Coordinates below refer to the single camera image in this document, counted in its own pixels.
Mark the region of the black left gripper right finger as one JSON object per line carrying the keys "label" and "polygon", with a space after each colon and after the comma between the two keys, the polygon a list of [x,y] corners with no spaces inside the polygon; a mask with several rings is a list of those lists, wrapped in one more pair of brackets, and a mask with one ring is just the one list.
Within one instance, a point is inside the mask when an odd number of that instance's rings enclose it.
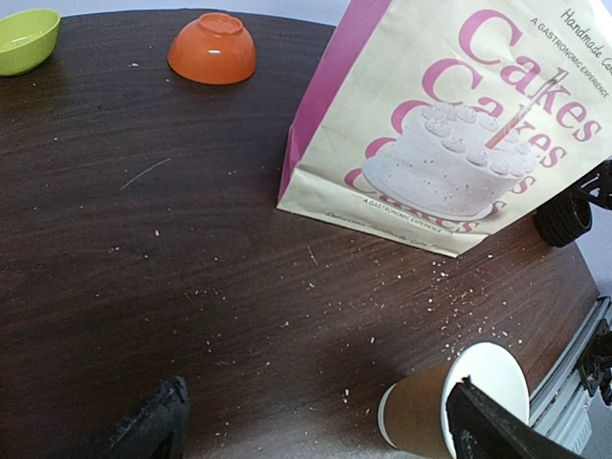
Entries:
{"label": "black left gripper right finger", "polygon": [[581,459],[525,425],[469,377],[452,388],[446,409],[458,459]]}

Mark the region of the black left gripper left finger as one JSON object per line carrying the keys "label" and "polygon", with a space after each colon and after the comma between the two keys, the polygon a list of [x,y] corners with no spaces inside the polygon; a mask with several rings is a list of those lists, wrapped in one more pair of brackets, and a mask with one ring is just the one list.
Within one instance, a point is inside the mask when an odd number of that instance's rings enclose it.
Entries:
{"label": "black left gripper left finger", "polygon": [[186,380],[175,377],[112,425],[98,458],[184,458],[188,421]]}

